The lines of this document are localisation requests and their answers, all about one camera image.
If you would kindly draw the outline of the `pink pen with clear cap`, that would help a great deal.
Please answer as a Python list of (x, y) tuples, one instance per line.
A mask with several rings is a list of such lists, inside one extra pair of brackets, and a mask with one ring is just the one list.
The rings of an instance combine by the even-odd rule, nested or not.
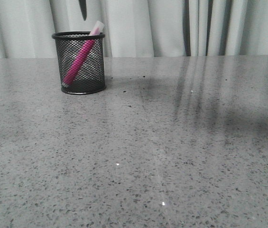
[[(100, 35), (104, 28), (104, 24), (100, 21), (96, 21), (92, 31), (89, 33), (89, 36), (97, 36)], [(82, 65), (86, 61), (90, 51), (92, 50), (96, 40), (89, 39), (86, 40), (80, 49), (79, 53), (77, 54), (74, 62), (72, 63), (70, 69), (68, 70), (66, 76), (62, 80), (62, 87), (68, 88), (74, 81), (75, 77), (79, 73)]]

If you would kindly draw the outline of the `grey orange scissors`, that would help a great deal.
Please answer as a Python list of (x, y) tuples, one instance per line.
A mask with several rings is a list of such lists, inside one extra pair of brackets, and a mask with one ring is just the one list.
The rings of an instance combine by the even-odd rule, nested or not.
[(78, 0), (83, 20), (87, 19), (87, 5), (86, 0)]

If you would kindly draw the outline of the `black mesh pen cup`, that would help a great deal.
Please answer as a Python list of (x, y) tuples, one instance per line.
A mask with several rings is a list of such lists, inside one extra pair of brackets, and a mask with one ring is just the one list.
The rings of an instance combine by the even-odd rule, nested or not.
[(89, 31), (52, 34), (55, 41), (61, 90), (71, 95), (87, 95), (106, 88), (103, 39), (105, 34)]

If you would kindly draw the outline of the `light grey curtain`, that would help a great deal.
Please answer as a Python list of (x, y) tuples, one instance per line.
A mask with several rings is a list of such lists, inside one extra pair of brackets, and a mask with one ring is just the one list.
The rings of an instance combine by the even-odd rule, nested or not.
[(51, 35), (105, 25), (108, 57), (268, 55), (268, 0), (0, 0), (0, 58), (54, 57)]

